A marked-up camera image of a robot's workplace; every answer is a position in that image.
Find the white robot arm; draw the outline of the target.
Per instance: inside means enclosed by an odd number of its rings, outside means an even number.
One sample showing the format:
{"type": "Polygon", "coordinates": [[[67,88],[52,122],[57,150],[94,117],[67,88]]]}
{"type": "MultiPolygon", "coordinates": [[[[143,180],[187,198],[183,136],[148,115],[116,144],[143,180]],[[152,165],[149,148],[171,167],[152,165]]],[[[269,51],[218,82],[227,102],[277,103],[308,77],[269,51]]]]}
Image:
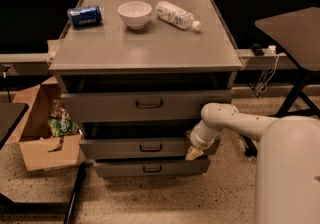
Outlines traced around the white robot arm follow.
{"type": "Polygon", "coordinates": [[[244,114],[209,103],[187,132],[187,160],[201,156],[228,128],[258,142],[254,224],[320,224],[320,120],[244,114]]]}

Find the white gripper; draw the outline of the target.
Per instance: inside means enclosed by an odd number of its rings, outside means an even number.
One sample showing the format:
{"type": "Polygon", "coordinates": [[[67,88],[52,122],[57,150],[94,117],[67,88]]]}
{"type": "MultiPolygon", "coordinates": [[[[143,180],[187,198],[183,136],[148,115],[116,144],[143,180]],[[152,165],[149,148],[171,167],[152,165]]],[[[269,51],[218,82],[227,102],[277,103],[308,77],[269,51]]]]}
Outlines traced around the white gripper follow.
{"type": "Polygon", "coordinates": [[[200,121],[190,132],[191,145],[185,159],[192,161],[203,155],[203,150],[208,149],[220,135],[220,129],[210,127],[204,121],[200,121]]]}

